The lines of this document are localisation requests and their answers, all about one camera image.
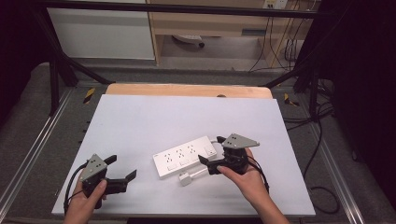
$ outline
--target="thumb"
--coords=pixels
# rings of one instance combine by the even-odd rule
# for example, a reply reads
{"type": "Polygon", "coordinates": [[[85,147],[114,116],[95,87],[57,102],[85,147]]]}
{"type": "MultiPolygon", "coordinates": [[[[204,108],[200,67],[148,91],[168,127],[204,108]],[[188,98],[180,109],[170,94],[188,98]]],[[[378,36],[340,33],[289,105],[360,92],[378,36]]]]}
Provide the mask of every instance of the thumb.
{"type": "Polygon", "coordinates": [[[239,174],[237,174],[236,172],[234,172],[232,169],[226,167],[226,166],[218,166],[218,170],[224,174],[225,176],[227,176],[227,178],[231,179],[236,185],[238,185],[238,177],[239,174]]]}
{"type": "Polygon", "coordinates": [[[95,207],[96,203],[102,199],[103,194],[105,193],[107,186],[107,181],[102,180],[96,188],[93,190],[90,198],[88,198],[88,204],[91,205],[92,207],[95,207]]]}

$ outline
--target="wall socket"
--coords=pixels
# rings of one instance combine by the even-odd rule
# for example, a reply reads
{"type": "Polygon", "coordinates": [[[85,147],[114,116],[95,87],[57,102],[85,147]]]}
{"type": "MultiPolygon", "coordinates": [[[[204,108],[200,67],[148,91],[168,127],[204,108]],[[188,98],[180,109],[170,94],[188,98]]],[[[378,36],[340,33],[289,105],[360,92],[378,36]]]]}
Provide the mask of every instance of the wall socket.
{"type": "Polygon", "coordinates": [[[285,9],[288,0],[265,0],[264,8],[285,9]]]}
{"type": "Polygon", "coordinates": [[[169,148],[153,155],[152,158],[160,179],[164,179],[175,172],[186,171],[192,166],[201,164],[198,155],[208,159],[216,158],[217,151],[207,136],[169,148]]]}

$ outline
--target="person's right hand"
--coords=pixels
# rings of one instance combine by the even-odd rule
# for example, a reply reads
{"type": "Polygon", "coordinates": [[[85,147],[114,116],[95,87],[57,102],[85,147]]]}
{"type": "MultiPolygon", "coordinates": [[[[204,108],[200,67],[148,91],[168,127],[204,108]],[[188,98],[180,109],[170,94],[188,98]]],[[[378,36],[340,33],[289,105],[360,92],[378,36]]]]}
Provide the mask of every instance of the person's right hand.
{"type": "MultiPolygon", "coordinates": [[[[253,154],[249,148],[246,148],[247,155],[253,158],[253,154]]],[[[235,185],[241,190],[244,197],[252,204],[257,203],[258,199],[269,197],[268,192],[262,182],[262,175],[251,165],[248,166],[247,172],[240,175],[232,169],[219,166],[218,170],[231,179],[235,185]]]]}

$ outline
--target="power strip socket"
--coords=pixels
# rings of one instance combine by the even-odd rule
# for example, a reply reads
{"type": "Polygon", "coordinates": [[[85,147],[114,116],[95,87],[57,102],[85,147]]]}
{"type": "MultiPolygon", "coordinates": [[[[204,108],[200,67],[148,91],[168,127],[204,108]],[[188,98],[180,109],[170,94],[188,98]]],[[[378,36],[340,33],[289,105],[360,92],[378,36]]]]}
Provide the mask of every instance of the power strip socket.
{"type": "Polygon", "coordinates": [[[207,136],[192,140],[178,147],[169,148],[152,156],[160,179],[185,171],[200,164],[198,155],[208,159],[216,158],[217,151],[207,136]]]}

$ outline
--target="person's left hand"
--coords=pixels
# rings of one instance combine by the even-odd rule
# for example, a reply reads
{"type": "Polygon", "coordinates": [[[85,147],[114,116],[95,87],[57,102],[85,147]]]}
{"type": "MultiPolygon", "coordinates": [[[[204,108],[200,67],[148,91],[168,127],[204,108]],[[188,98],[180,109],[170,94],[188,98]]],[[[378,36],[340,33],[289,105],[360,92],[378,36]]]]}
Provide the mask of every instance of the person's left hand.
{"type": "Polygon", "coordinates": [[[93,209],[99,200],[102,200],[107,186],[107,181],[102,180],[89,198],[82,192],[82,182],[77,181],[69,209],[64,218],[64,224],[86,224],[92,216],[93,209]]]}

